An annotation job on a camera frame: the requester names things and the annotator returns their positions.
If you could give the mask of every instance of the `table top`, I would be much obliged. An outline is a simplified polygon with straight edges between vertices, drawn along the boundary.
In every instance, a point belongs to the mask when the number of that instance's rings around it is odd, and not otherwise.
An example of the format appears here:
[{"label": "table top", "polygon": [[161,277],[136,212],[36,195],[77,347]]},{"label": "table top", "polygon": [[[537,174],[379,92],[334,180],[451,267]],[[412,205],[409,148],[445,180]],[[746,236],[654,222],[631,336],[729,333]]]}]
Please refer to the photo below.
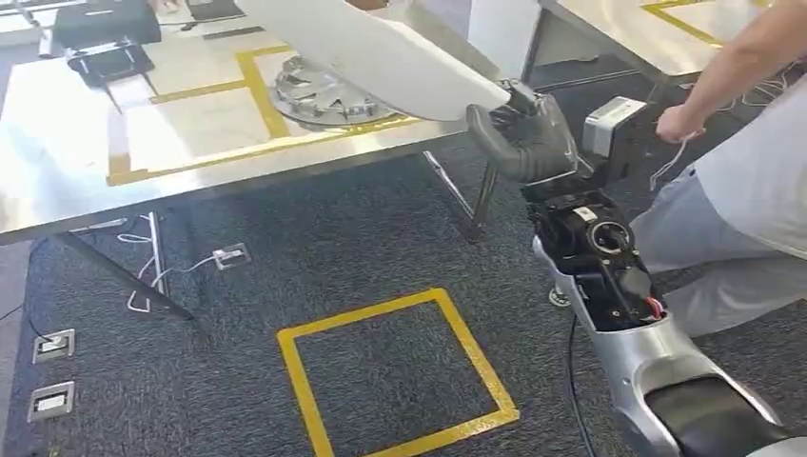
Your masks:
[{"label": "table top", "polygon": [[466,129],[402,117],[354,129],[289,121],[264,96],[293,51],[262,31],[145,49],[159,94],[139,77],[113,83],[122,113],[63,59],[12,70],[0,118],[0,245],[419,152]]},{"label": "table top", "polygon": [[[699,74],[720,43],[760,11],[758,0],[739,2],[691,0],[541,0],[560,19],[597,42],[619,45],[624,60],[670,79]],[[726,31],[726,24],[733,24]]]},{"label": "table top", "polygon": [[[26,10],[33,15],[33,18],[43,29],[52,29],[56,21],[56,13],[60,8],[86,3],[86,1],[67,0],[57,4],[26,7]],[[172,10],[159,8],[157,10],[157,20],[160,24],[178,24],[162,27],[163,39],[201,36],[221,31],[243,29],[254,25],[252,19],[244,17],[225,21],[201,22],[191,30],[182,31],[184,24],[194,22],[186,2],[180,2],[179,7]],[[34,30],[33,26],[17,13],[17,10],[0,11],[0,46],[37,43],[39,42],[39,37],[39,32]]]}]

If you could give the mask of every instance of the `person's arm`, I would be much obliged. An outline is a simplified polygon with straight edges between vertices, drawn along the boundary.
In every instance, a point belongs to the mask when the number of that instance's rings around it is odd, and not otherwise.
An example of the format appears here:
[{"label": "person's arm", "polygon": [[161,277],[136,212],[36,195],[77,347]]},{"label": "person's arm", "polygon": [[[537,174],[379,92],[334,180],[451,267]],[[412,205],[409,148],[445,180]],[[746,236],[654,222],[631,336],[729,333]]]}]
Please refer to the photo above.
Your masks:
[{"label": "person's arm", "polygon": [[778,0],[706,67],[683,105],[659,119],[658,135],[679,142],[703,129],[720,107],[807,54],[807,0]]}]

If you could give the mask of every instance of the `person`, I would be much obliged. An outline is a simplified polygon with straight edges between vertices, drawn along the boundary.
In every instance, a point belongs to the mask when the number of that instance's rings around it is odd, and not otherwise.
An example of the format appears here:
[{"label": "person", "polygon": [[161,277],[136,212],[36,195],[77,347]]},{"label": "person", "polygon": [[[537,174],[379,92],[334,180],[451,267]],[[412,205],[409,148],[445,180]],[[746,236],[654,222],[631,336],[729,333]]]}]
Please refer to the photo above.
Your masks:
[{"label": "person", "polygon": [[[807,0],[777,0],[727,43],[657,135],[691,140],[707,119],[807,55]],[[709,264],[664,296],[691,336],[807,297],[807,76],[686,168],[631,227],[651,272]],[[550,300],[563,305],[554,291]]]}]

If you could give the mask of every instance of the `yellow square marking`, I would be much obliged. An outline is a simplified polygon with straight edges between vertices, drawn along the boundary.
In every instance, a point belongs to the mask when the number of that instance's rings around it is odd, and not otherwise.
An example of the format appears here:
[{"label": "yellow square marking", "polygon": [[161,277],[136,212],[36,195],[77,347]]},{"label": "yellow square marking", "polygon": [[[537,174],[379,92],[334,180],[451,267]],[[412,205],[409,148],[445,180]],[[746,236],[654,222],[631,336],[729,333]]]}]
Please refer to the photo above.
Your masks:
[{"label": "yellow square marking", "polygon": [[379,452],[368,454],[365,457],[408,457],[420,455],[513,422],[519,418],[519,412],[516,410],[513,400],[504,389],[504,385],[499,379],[499,376],[497,376],[496,371],[493,370],[493,367],[490,366],[490,363],[484,357],[479,344],[477,344],[473,335],[471,335],[471,330],[468,329],[468,326],[463,321],[454,303],[451,302],[448,293],[442,288],[433,288],[391,302],[356,309],[355,311],[328,317],[310,324],[304,324],[294,328],[285,328],[278,332],[277,337],[280,342],[280,348],[285,359],[286,367],[288,368],[288,376],[291,378],[291,385],[294,388],[294,393],[297,395],[297,401],[300,404],[300,411],[303,414],[305,427],[308,429],[308,436],[311,439],[311,444],[314,447],[314,453],[317,457],[333,457],[334,453],[330,441],[328,440],[327,432],[325,431],[322,416],[314,400],[314,393],[311,391],[311,385],[308,383],[308,378],[305,375],[303,361],[300,358],[297,346],[294,344],[294,339],[429,302],[437,302],[440,311],[448,321],[448,325],[451,326],[454,334],[457,335],[457,338],[460,340],[460,345],[465,350],[465,354],[479,373],[482,382],[487,387],[487,390],[490,392],[499,410],[457,426]]},{"label": "yellow square marking", "polygon": [[653,14],[654,16],[658,17],[662,21],[670,24],[674,27],[677,27],[690,35],[698,38],[698,40],[707,43],[709,45],[714,46],[715,48],[722,48],[723,42],[718,40],[715,36],[710,33],[707,33],[697,27],[692,26],[684,21],[681,21],[677,17],[673,16],[672,14],[668,13],[667,9],[674,8],[674,7],[683,7],[686,5],[695,5],[696,3],[709,3],[713,2],[714,0],[669,0],[666,2],[654,3],[651,5],[642,5],[642,9]]},{"label": "yellow square marking", "polygon": [[159,170],[131,169],[131,157],[129,157],[129,153],[119,153],[116,155],[116,157],[110,158],[107,184],[110,186],[123,186],[124,184],[135,183],[160,176],[167,176],[182,171],[202,169],[227,162],[257,157],[277,150],[336,141],[351,136],[363,135],[386,129],[395,129],[421,122],[420,119],[396,114],[389,118],[368,124],[329,129],[327,131],[329,131],[330,134],[328,134],[325,138],[310,139],[301,137],[299,140],[292,139],[291,141],[277,143],[275,140],[288,138],[290,136],[290,132],[284,116],[277,111],[277,109],[275,109],[275,107],[272,106],[271,102],[269,101],[266,83],[264,82],[263,76],[261,76],[261,71],[258,69],[255,59],[262,55],[280,54],[293,51],[294,50],[290,46],[276,46],[260,50],[246,50],[243,52],[238,52],[235,54],[235,59],[238,61],[238,66],[242,75],[244,76],[244,79],[194,89],[164,93],[155,95],[148,99],[151,104],[160,105],[175,102],[177,100],[184,100],[186,98],[200,97],[210,95],[212,93],[247,88],[252,95],[255,105],[258,107],[258,111],[261,113],[261,117],[266,125],[266,130],[271,137],[271,140],[268,141],[264,146],[258,148],[245,148],[248,150],[237,155],[229,155],[226,157],[194,162],[180,167]]}]

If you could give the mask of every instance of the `red wire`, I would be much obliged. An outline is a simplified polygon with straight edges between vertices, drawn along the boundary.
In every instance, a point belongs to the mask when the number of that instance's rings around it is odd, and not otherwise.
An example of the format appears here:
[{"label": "red wire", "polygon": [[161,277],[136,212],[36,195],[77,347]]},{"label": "red wire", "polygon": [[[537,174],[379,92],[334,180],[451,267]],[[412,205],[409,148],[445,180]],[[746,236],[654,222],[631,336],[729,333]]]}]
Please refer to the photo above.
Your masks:
[{"label": "red wire", "polygon": [[663,311],[663,306],[661,305],[661,302],[653,297],[647,297],[645,299],[645,302],[647,302],[647,304],[650,305],[650,308],[653,310],[653,317],[655,317],[656,319],[660,319],[661,313]]}]

